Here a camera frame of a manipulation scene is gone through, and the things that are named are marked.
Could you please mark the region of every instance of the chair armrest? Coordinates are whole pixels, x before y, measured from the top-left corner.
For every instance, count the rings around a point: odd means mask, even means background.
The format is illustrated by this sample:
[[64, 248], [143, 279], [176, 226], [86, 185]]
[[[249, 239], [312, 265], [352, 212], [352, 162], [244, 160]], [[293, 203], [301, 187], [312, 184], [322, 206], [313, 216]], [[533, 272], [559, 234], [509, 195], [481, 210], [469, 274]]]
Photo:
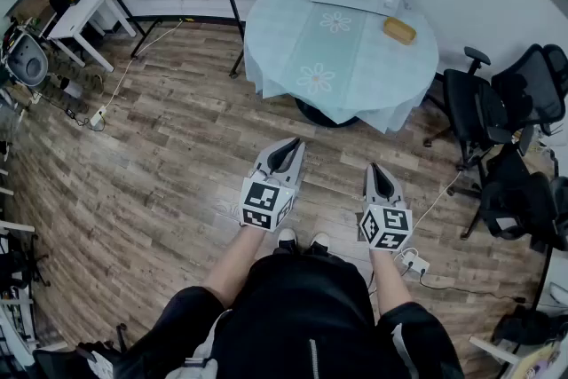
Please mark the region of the chair armrest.
[[546, 136], [552, 136], [552, 129], [550, 128], [550, 123], [541, 123], [540, 131]]
[[469, 67], [468, 75], [474, 75], [476, 71], [481, 68], [482, 63], [491, 65], [491, 60], [489, 60], [489, 58], [483, 52], [478, 51], [477, 49], [466, 46], [465, 48], [463, 48], [463, 52], [466, 56], [473, 59], [473, 62], [471, 62], [471, 66]]
[[509, 144], [513, 135], [509, 130], [499, 127], [485, 127], [487, 137], [496, 144]]
[[481, 51], [478, 51], [475, 48], [470, 48], [469, 46], [466, 46], [465, 48], [463, 48], [463, 52], [465, 52], [466, 56], [471, 57], [474, 60], [479, 60], [481, 63], [485, 63], [486, 65], [491, 65], [491, 60], [489, 60], [487, 55]]

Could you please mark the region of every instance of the zipper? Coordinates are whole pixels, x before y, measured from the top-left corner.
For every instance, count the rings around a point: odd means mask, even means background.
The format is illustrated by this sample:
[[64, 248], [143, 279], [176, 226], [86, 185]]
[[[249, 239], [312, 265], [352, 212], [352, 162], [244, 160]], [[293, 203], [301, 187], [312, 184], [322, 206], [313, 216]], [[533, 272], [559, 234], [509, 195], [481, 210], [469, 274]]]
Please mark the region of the zipper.
[[320, 367], [318, 365], [318, 348], [316, 347], [315, 340], [310, 340], [310, 350], [312, 351], [313, 379], [320, 379]]

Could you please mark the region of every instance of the round table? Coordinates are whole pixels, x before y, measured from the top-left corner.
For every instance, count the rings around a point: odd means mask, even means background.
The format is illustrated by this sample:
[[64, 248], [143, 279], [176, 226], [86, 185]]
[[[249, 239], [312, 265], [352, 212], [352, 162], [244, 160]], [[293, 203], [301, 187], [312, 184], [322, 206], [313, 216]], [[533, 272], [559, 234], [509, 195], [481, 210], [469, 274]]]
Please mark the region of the round table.
[[383, 33], [386, 16], [257, 0], [247, 17], [247, 79], [264, 98], [289, 93], [337, 124], [358, 117], [382, 132], [399, 130], [430, 87], [438, 46], [421, 14], [400, 6], [397, 18], [416, 30], [408, 46]]

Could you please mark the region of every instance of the table leg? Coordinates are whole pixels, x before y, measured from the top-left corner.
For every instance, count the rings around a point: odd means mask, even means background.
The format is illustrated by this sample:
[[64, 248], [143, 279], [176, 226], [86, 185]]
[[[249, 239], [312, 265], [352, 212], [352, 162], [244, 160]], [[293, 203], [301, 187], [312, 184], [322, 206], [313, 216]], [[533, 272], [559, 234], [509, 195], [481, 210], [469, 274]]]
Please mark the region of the table leg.
[[107, 62], [107, 60], [101, 56], [95, 48], [93, 48], [87, 40], [85, 40], [81, 34], [74, 34], [73, 38], [100, 64], [103, 68], [108, 71], [114, 71], [114, 67]]
[[95, 21], [95, 20], [89, 20], [89, 24], [92, 25], [92, 28], [94, 28], [94, 29], [99, 33], [100, 36], [105, 36], [105, 35], [106, 35], [105, 31], [104, 31], [103, 28], [98, 24], [97, 21]]
[[122, 24], [122, 26], [124, 27], [124, 29], [128, 32], [128, 35], [130, 36], [136, 36], [136, 32], [134, 31], [134, 29], [130, 26], [130, 24], [128, 23], [128, 21], [126, 20], [126, 18], [124, 18], [124, 16], [122, 16], [121, 11], [118, 9], [118, 7], [114, 4], [114, 2], [112, 0], [105, 0], [106, 5], [108, 6], [108, 8], [110, 8], [110, 11], [113, 12], [113, 15], [116, 17], [116, 19]]
[[53, 42], [58, 45], [58, 47], [66, 53], [79, 67], [84, 67], [85, 62], [79, 59], [69, 48], [67, 48], [60, 40], [53, 40]]

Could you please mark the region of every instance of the white sneaker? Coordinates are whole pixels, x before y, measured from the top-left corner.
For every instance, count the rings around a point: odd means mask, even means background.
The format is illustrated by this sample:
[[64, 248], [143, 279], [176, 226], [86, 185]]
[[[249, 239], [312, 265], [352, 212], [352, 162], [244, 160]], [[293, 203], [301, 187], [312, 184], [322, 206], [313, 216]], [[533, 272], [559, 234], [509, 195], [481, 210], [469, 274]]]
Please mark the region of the white sneaker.
[[296, 233], [285, 227], [278, 234], [278, 248], [287, 249], [292, 254], [299, 253]]
[[329, 235], [326, 233], [315, 234], [310, 242], [310, 249], [327, 253], [329, 251]]

